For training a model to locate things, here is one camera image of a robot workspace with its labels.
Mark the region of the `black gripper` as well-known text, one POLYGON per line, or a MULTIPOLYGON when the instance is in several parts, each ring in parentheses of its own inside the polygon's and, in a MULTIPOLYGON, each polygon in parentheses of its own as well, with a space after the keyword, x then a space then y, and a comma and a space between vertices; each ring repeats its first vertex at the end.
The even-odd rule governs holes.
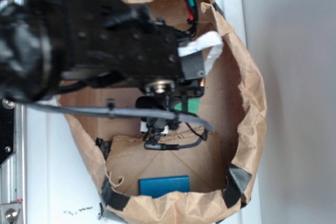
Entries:
POLYGON ((188 100, 204 94, 201 82, 205 66, 200 51, 184 56, 177 50, 150 52, 138 63, 136 87, 143 96, 137 99, 137 108, 172 111, 181 103, 183 113, 187 113, 188 100))

